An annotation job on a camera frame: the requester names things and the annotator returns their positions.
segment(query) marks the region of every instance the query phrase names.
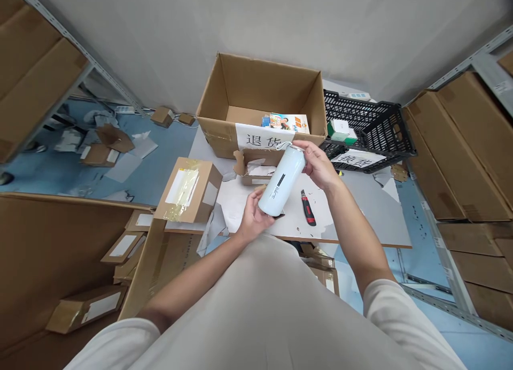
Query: white wall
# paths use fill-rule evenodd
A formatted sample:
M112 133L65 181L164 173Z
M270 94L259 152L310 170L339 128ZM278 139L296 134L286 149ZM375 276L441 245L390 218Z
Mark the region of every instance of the white wall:
M41 0L147 106L195 112L216 52L407 101L513 21L511 0Z

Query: person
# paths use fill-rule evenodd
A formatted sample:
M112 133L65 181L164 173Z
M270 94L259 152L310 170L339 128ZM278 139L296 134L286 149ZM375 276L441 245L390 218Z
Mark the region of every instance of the person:
M282 128L281 129L288 129L290 130L290 127L289 125L287 124L289 122L288 118L283 118L281 119L280 121L280 124L282 125Z
M396 283L385 252L331 162L305 150L324 190L363 316L322 286L297 250L263 233L274 219L247 198L234 236L184 270L136 318L98 333L67 369L465 369Z

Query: white shirt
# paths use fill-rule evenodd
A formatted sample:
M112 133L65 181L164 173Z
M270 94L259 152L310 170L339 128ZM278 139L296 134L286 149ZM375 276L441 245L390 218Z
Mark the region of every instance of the white shirt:
M380 279L365 318L297 250L262 235L160 335L145 319L98 333L66 369L465 369L402 288Z

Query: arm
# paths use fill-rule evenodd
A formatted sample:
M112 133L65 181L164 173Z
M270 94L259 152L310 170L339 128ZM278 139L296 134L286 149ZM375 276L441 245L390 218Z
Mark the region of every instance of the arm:
M354 272L360 294L363 296L376 279L395 281L378 237L326 154L311 142L293 143L305 150L304 172L326 193L340 247Z
M160 290L140 311L163 333L212 288L246 246L274 223L274 218L257 207L263 191L247 197L239 230L210 254L184 270Z

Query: sleeve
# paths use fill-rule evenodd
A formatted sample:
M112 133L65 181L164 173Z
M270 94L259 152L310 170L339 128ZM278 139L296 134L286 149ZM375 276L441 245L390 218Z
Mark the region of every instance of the sleeve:
M397 283L378 279L363 294L363 315L425 369L466 369L444 337Z
M65 370L127 369L159 337L158 328L147 319L118 321L96 334Z

